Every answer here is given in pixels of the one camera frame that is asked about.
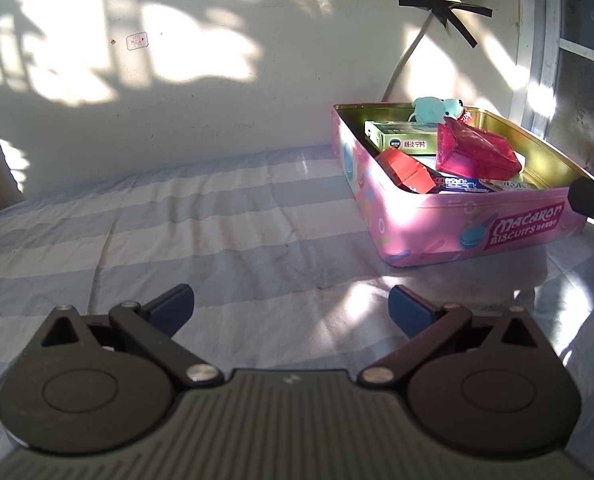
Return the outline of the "window frame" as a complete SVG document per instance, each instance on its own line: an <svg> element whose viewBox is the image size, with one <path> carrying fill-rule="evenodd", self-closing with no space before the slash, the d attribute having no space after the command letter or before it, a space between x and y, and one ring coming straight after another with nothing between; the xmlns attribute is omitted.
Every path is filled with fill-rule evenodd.
<svg viewBox="0 0 594 480"><path fill-rule="evenodd" d="M594 0L519 0L512 117L594 176Z"/></svg>

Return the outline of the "green cardboard box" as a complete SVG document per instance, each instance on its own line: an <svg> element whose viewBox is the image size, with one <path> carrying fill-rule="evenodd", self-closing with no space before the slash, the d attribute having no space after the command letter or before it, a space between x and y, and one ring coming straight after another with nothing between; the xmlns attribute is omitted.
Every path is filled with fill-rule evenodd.
<svg viewBox="0 0 594 480"><path fill-rule="evenodd" d="M437 153L437 125L425 122L364 122L364 133L382 152L394 148L409 155Z"/></svg>

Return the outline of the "black tape cross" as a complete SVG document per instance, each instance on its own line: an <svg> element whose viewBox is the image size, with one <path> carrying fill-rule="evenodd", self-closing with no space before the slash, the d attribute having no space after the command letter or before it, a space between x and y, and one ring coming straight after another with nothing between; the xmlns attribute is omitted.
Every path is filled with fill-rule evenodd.
<svg viewBox="0 0 594 480"><path fill-rule="evenodd" d="M464 11L470 14L484 16L485 18L492 18L493 16L493 10L487 8L487 6L478 6L478 4L456 0L399 0L399 6L424 9L434 18L437 18L437 21L444 28L447 28L448 24L451 24L469 44L469 47L473 49L477 47L478 42L454 11Z"/></svg>

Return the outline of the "white wall sticker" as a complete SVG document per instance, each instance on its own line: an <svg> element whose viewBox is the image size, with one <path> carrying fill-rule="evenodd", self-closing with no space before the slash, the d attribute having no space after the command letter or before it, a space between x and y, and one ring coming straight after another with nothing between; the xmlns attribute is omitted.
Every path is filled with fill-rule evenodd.
<svg viewBox="0 0 594 480"><path fill-rule="evenodd" d="M135 32L126 37L128 51L140 50L148 47L148 34L146 32Z"/></svg>

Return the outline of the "silver foil snack packet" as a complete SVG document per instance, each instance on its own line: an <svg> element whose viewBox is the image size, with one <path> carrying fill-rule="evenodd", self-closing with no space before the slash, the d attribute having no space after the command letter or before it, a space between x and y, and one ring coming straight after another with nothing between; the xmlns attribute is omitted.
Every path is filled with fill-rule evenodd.
<svg viewBox="0 0 594 480"><path fill-rule="evenodd" d="M494 186L487 185L478 179L455 177L455 176L434 176L436 193L468 193L488 194L495 193Z"/></svg>

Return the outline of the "striped blue bed sheet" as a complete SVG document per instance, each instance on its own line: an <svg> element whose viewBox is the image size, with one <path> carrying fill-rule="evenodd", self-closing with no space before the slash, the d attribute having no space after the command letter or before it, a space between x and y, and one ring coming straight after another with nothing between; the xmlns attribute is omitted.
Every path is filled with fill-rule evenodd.
<svg viewBox="0 0 594 480"><path fill-rule="evenodd" d="M379 257L328 146L199 162L0 212L0 386L48 313L100 314L186 283L179 344L223 370L344 368L404 344L390 288L478 310L519 306L576 381L570 453L594 472L594 224L575 237L397 269ZM0 462L13 441L0 424Z"/></svg>

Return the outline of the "teal plush toy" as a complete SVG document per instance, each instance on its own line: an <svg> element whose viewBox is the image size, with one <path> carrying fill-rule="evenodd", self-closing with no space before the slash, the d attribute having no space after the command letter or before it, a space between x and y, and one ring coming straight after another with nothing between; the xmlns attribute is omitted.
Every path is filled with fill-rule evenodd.
<svg viewBox="0 0 594 480"><path fill-rule="evenodd" d="M434 96L424 96L416 99L412 106L411 122L426 122L426 124L431 122L439 124L446 117L460 119L465 113L463 101L459 99L444 100Z"/></svg>

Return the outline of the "red small box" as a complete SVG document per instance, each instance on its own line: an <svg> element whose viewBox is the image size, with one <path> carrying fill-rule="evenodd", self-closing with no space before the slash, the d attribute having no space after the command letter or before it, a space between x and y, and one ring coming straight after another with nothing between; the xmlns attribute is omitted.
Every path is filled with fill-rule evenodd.
<svg viewBox="0 0 594 480"><path fill-rule="evenodd" d="M421 162L395 148L386 148L379 153L376 162L398 188L427 194L436 187L431 172Z"/></svg>

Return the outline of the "green shoe wipes packet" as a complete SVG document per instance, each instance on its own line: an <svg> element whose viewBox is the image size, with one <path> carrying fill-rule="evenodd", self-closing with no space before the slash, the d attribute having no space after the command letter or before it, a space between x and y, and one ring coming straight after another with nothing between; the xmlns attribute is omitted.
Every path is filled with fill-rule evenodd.
<svg viewBox="0 0 594 480"><path fill-rule="evenodd" d="M480 179L479 183L493 192L536 190L536 185L524 182L518 176L510 180Z"/></svg>

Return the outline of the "pink macaron biscuit tin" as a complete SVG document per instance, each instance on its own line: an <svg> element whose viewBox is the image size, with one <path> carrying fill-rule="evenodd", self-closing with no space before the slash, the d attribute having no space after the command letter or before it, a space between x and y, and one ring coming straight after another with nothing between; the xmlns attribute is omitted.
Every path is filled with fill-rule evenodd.
<svg viewBox="0 0 594 480"><path fill-rule="evenodd" d="M526 163L527 190L496 193L416 194L398 188L364 134L368 120L403 120L409 103L337 104L332 148L379 257L398 268L506 252L579 234L585 217L568 202L569 185L589 173L554 146L481 108L472 124L505 136Z"/></svg>

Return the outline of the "pink translucent bag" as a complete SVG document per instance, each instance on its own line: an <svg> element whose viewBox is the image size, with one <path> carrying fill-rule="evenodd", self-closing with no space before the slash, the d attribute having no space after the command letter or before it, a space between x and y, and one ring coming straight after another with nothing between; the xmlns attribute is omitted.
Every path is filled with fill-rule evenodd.
<svg viewBox="0 0 594 480"><path fill-rule="evenodd" d="M436 169L457 177L507 181L522 167L504 136L447 117L437 125Z"/></svg>

